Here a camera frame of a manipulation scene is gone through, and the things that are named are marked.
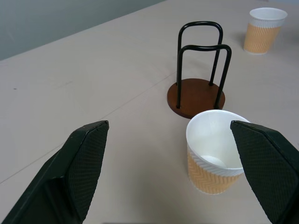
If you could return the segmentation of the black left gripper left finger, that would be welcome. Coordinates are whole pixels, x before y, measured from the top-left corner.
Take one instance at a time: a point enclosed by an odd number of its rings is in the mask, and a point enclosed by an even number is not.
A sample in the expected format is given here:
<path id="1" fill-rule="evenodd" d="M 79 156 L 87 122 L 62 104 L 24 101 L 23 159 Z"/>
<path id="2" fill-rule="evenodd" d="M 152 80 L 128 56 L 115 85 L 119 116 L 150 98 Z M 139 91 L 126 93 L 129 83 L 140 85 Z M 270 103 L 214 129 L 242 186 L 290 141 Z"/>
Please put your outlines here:
<path id="1" fill-rule="evenodd" d="M 109 122 L 102 120 L 73 131 L 1 224 L 82 224 L 97 188 L 108 130 Z"/>

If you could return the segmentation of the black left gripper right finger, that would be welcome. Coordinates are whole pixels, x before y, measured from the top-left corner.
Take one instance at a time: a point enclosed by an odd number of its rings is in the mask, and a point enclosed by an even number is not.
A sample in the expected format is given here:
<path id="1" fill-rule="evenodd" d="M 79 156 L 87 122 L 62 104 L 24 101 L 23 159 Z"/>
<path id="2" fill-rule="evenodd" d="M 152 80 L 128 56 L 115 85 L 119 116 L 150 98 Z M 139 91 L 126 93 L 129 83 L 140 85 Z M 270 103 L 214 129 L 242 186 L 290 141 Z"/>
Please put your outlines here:
<path id="1" fill-rule="evenodd" d="M 299 151 L 278 131 L 230 124 L 249 185 L 272 224 L 299 224 Z"/>

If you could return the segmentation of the orange ribbed paper cup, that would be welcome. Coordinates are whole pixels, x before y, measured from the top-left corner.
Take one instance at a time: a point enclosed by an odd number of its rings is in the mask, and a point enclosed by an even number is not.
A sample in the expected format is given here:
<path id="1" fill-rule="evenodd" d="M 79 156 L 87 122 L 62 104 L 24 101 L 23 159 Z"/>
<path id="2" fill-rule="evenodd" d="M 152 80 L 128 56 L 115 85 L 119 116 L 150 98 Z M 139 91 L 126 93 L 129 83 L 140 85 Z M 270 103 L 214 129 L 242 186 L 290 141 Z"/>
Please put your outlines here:
<path id="1" fill-rule="evenodd" d="M 249 14 L 250 20 L 243 49 L 255 55 L 266 54 L 280 32 L 288 13 L 277 8 L 262 7 L 251 10 Z"/>
<path id="2" fill-rule="evenodd" d="M 208 110 L 195 115 L 186 127 L 188 175 L 202 193 L 221 194 L 244 173 L 230 129 L 232 121 L 247 119 L 229 111 Z"/>

